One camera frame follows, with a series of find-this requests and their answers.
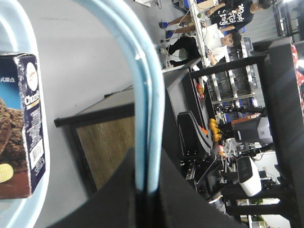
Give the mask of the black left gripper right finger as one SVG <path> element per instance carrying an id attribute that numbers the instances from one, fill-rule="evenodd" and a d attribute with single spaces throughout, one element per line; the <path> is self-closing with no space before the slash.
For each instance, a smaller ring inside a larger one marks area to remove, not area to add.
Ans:
<path id="1" fill-rule="evenodd" d="M 165 150 L 161 152 L 153 228 L 245 228 L 209 205 L 182 177 Z"/>

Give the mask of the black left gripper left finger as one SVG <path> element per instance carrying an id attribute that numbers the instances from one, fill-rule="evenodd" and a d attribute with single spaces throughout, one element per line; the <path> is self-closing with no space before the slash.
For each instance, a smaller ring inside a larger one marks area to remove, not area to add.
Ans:
<path id="1" fill-rule="evenodd" d="M 86 203 L 50 228 L 143 228 L 136 208 L 134 148 L 129 148 L 109 181 Z"/>

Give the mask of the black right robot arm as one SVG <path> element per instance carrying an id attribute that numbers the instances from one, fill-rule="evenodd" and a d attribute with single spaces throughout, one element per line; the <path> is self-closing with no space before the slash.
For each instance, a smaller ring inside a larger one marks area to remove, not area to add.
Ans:
<path id="1" fill-rule="evenodd" d="M 218 144 L 201 130 L 191 111 L 164 128 L 158 190 L 163 228 L 243 228 L 207 200 L 219 192 Z"/>

